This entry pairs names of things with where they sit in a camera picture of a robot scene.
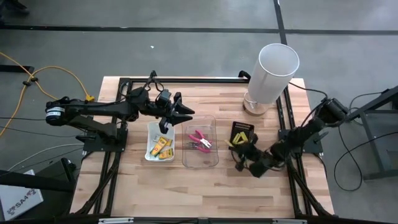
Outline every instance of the round wooden base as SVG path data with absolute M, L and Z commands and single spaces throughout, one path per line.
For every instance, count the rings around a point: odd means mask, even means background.
M 263 105 L 260 103 L 252 103 L 252 105 L 250 105 L 249 102 L 243 100 L 243 109 L 251 116 L 261 116 L 268 110 L 269 107 L 270 105 Z

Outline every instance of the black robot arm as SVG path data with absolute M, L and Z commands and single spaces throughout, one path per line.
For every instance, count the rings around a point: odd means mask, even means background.
M 69 99 L 67 96 L 57 101 L 48 102 L 46 105 L 46 122 L 53 126 L 69 125 L 87 131 L 95 131 L 102 138 L 117 138 L 117 128 L 115 124 L 102 124 L 93 121 L 90 117 L 82 115 L 115 116 L 122 122 L 135 121 L 139 113 L 156 118 L 162 118 L 159 128 L 162 133 L 167 133 L 167 125 L 172 126 L 191 120 L 187 114 L 195 112 L 182 104 L 181 93 L 174 96 L 174 102 L 170 101 L 171 93 L 167 89 L 159 90 L 159 95 L 155 101 L 149 98 L 149 85 L 155 83 L 161 85 L 155 79 L 156 73 L 152 71 L 147 83 L 127 92 L 124 101 L 119 100 L 111 103 L 98 103 Z

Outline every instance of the white container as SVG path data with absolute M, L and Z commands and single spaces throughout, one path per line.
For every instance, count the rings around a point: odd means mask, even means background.
M 174 155 L 175 155 L 175 132 L 174 132 L 174 127 L 171 124 L 168 124 L 167 127 L 169 128 L 169 131 L 167 131 L 167 134 L 162 134 L 160 132 L 159 128 L 159 122 L 150 122 L 148 123 L 148 142 L 147 142 L 147 153 L 145 154 L 145 159 L 148 161 L 154 161 L 154 162 L 170 162 L 174 160 Z M 171 146 L 164 146 L 162 151 L 165 149 L 173 148 L 173 156 L 167 159 L 159 159 L 158 156 L 153 156 L 150 152 L 151 150 L 155 147 L 156 142 L 153 140 L 156 138 L 156 135 L 158 136 L 163 136 L 167 139 L 172 139 L 172 144 Z
M 300 65 L 299 56 L 284 44 L 269 44 L 261 49 L 251 74 L 248 92 L 255 102 L 275 102 Z

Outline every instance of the transparent container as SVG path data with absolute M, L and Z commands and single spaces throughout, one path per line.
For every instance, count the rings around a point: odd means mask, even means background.
M 201 139 L 196 132 L 200 131 L 205 139 L 211 143 L 206 147 L 197 143 L 189 135 Z M 216 119 L 211 115 L 195 116 L 191 121 L 182 123 L 182 164 L 188 168 L 213 167 L 218 163 Z

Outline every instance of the yellow extension cord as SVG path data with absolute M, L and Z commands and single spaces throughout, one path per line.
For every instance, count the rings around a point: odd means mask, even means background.
M 86 100 L 88 100 L 88 101 L 94 101 L 94 96 L 90 96 L 90 95 L 88 94 L 88 92 L 87 92 L 86 88 L 84 87 L 83 83 L 82 83 L 82 82 L 80 81 L 80 79 L 79 79 L 75 74 L 73 74 L 71 71 L 68 71 L 68 70 L 66 70 L 66 69 L 64 69 L 64 68 L 62 68 L 62 67 L 58 67 L 58 66 L 46 66 L 46 67 L 44 67 L 44 68 L 41 68 L 41 69 L 35 71 L 34 73 L 30 73 L 30 72 L 29 72 L 28 70 L 26 70 L 20 63 L 18 63 L 18 62 L 15 61 L 14 59 L 10 58 L 10 57 L 7 56 L 6 54 L 0 52 L 0 55 L 6 57 L 8 60 L 10 60 L 10 61 L 14 62 L 15 64 L 17 64 L 18 66 L 20 66 L 21 69 L 23 69 L 23 70 L 26 72 L 26 74 L 29 75 L 29 78 L 27 79 L 27 82 L 30 82 L 30 79 L 31 79 L 31 78 L 34 78 L 36 74 L 38 74 L 39 72 L 41 72 L 41 71 L 43 71 L 43 70 L 45 70 L 45 69 L 48 69 L 48 68 L 55 68 L 55 69 L 59 69 L 59 70 L 62 70 L 62 71 L 64 71 L 64 72 L 67 72 L 67 73 L 71 74 L 73 77 L 75 77 L 76 80 L 80 83 L 80 86 L 82 87 L 83 91 L 84 91 L 85 94 L 86 94 Z M 58 99 L 58 98 L 54 97 L 53 95 L 51 95 L 51 94 L 47 93 L 46 91 L 44 91 L 43 88 L 40 86 L 39 81 L 36 81 L 36 82 L 34 82 L 34 83 L 36 83 L 36 85 L 38 86 L 38 88 L 40 89 L 40 91 L 41 91 L 42 93 L 44 93 L 45 95 L 47 95 L 47 96 L 49 96 L 49 97 L 51 97 L 51 98 L 53 98 L 53 99 L 55 99 L 55 100 Z M 8 128 L 8 126 L 10 125 L 12 119 L 13 119 L 13 118 L 15 117 L 15 115 L 17 114 L 17 112 L 18 112 L 18 110 L 19 110 L 19 107 L 21 106 L 22 99 L 23 99 L 24 94 L 25 94 L 25 91 L 26 91 L 26 87 L 27 87 L 27 86 L 24 85 L 24 87 L 22 88 L 21 94 L 19 95 L 19 101 L 18 101 L 17 107 L 16 107 L 14 113 L 12 114 L 10 120 L 8 120 L 8 122 L 7 122 L 7 124 L 5 125 L 5 127 L 4 127 L 4 128 L 2 129 L 2 131 L 0 132 L 0 137 L 4 134 L 4 132 L 6 131 L 6 129 Z

